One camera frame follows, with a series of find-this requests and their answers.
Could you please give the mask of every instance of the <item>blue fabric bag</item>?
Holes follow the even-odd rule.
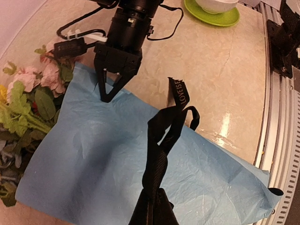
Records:
[[[143,188],[147,122],[157,112],[126,90],[101,102],[94,70],[77,64],[17,200],[77,225],[127,225]],[[247,225],[268,217],[280,199],[267,188],[267,172],[188,127],[168,161],[161,187],[180,225]]]

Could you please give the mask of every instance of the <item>table surface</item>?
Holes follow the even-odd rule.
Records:
[[[179,0],[164,3],[183,7]],[[42,69],[34,50],[48,43],[58,27],[94,8],[95,3],[86,0],[48,0],[12,42],[0,59],[0,67],[10,60],[20,67],[36,65]],[[206,25],[185,10],[173,38],[145,41],[140,71],[126,88],[154,107],[163,108],[167,106],[167,77],[183,79],[190,104],[201,115],[197,132],[253,163],[265,92],[263,18],[243,5],[237,8],[240,22],[230,28]],[[108,30],[113,14],[114,10],[105,10],[76,28]],[[169,35],[179,17],[177,11],[160,8],[153,19],[152,37]],[[93,57],[93,52],[88,52],[83,62],[92,67]],[[10,80],[11,77],[0,74],[2,84],[8,85]],[[0,218],[0,225],[66,224],[21,204],[9,209],[0,204]]]

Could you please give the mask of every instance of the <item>robotic arm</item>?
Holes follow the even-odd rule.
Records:
[[[116,6],[113,0],[93,0],[104,8]],[[142,61],[142,45],[153,33],[150,25],[163,0],[120,0],[107,42],[97,42],[94,65],[98,75],[101,100],[110,102],[137,74]],[[118,79],[106,93],[106,72],[116,73]]]
[[[279,13],[282,25],[267,21],[270,64],[276,72],[292,78],[292,66],[300,68],[300,0],[282,0]]]
[[[142,62],[142,45],[145,38],[148,40],[164,40],[173,36],[176,28],[183,18],[181,8],[169,7],[162,5],[164,0],[91,0],[96,2],[100,8],[86,14],[73,22],[61,27],[57,34],[68,39],[66,42],[54,45],[54,55],[57,58],[64,56],[77,56],[86,53],[88,47],[95,47],[96,53],[94,65],[98,76],[100,97],[104,102],[110,102],[115,95],[137,74]],[[181,10],[182,15],[172,35],[152,39],[149,36],[153,33],[151,26],[158,6],[170,11]],[[103,8],[117,8],[112,18],[112,24],[108,31],[107,38],[103,41],[100,39],[93,43],[92,46],[86,45],[83,36],[91,33],[102,33],[103,30],[91,30],[84,33],[64,36],[61,32],[70,25],[100,11]],[[111,72],[118,75],[118,79],[113,85],[113,89],[107,93],[105,88],[106,73]]]

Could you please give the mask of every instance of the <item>pink flower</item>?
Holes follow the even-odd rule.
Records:
[[[11,90],[16,81],[21,81],[25,86],[25,92],[31,92],[36,86],[41,83],[40,79],[34,73],[38,73],[38,69],[34,67],[26,67],[21,69],[15,76],[13,81],[8,85],[7,101],[10,102]]]
[[[66,88],[60,79],[60,70],[56,64],[50,63],[46,66],[41,80],[42,87],[49,87],[57,98],[59,95],[65,93]]]

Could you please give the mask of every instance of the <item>wall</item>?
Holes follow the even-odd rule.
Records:
[[[0,58],[22,27],[46,1],[0,1]]]

